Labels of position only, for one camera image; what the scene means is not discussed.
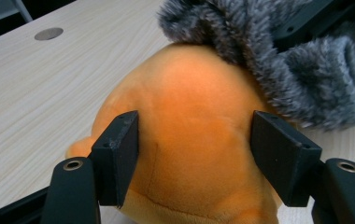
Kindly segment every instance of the orange plush toy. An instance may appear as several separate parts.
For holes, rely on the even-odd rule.
[[[138,223],[277,223],[280,200],[249,148],[254,110],[273,112],[252,74],[210,47],[170,45],[110,93],[92,144],[119,114],[139,113],[139,157],[121,211]]]

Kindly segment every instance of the plush toy's ear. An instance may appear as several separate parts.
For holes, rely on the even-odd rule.
[[[123,213],[151,224],[277,223],[279,199],[249,148],[253,111],[273,111],[247,69],[212,48],[168,46],[110,93],[91,137],[67,155],[88,154],[108,124],[132,110],[139,156]]]

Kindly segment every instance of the light wood surface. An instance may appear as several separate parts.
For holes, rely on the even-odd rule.
[[[121,78],[168,44],[156,21],[161,2],[78,0],[0,36],[0,207],[46,187]],[[34,39],[51,27],[64,32]],[[305,134],[323,159],[355,161],[355,128]],[[280,223],[312,223],[309,211],[282,207]],[[132,223],[110,207],[102,219]]]

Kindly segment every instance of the fuzzy gray cloth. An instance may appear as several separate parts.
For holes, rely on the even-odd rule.
[[[271,32],[311,0],[169,0],[159,22],[174,42],[212,45],[245,65],[278,113],[304,127],[355,125],[355,21],[282,53]]]

